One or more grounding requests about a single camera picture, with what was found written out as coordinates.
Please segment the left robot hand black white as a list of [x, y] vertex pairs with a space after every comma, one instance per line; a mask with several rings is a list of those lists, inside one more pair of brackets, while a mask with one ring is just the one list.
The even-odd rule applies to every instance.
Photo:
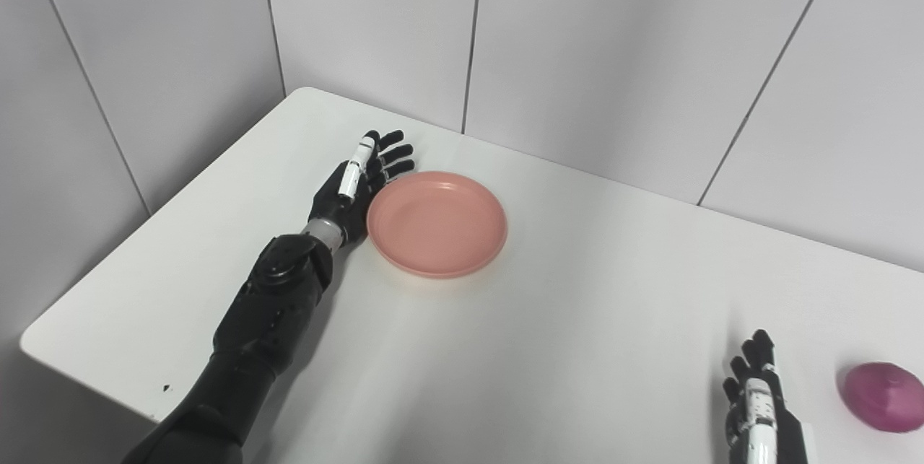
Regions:
[[415, 168], [414, 148], [405, 132], [367, 132], [353, 155], [341, 162], [314, 195], [303, 233], [316, 237], [332, 253], [359, 243], [367, 234], [372, 200], [389, 183]]

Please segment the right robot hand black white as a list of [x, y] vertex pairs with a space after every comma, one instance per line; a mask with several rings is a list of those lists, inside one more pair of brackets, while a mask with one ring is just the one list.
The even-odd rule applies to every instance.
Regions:
[[759, 329], [730, 361], [725, 438], [730, 463], [809, 463], [801, 422], [785, 404], [775, 344]]

